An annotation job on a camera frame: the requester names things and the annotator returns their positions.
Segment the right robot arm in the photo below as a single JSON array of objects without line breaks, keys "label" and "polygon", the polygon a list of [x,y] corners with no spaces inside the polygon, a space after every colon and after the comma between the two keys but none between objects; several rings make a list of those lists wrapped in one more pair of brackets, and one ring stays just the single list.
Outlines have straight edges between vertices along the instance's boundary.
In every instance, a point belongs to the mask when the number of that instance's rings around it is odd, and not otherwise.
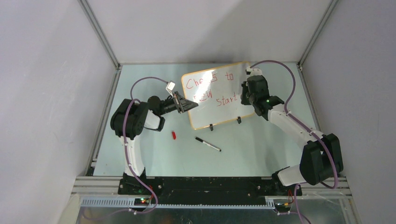
[{"label": "right robot arm", "polygon": [[253,106],[255,113],[289,135],[302,149],[300,163],[275,172],[272,190],[284,195],[297,183],[316,185],[343,171],[338,137],[308,127],[289,110],[277,96],[269,93],[268,82],[262,75],[248,77],[242,82],[241,103]]}]

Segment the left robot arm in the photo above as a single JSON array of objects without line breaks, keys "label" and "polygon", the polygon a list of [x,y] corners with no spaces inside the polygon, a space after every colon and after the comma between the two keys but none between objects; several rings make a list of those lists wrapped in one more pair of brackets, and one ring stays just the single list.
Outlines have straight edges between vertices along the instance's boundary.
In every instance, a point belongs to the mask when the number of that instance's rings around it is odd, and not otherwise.
[{"label": "left robot arm", "polygon": [[145,174],[139,136],[144,129],[162,131],[165,118],[163,115],[176,111],[188,112],[198,107],[198,103],[174,92],[166,99],[151,96],[146,102],[138,99],[124,99],[111,117],[110,127],[119,137],[125,153],[125,171],[128,177],[134,177],[130,189],[136,194],[143,194],[148,182],[141,178]]}]

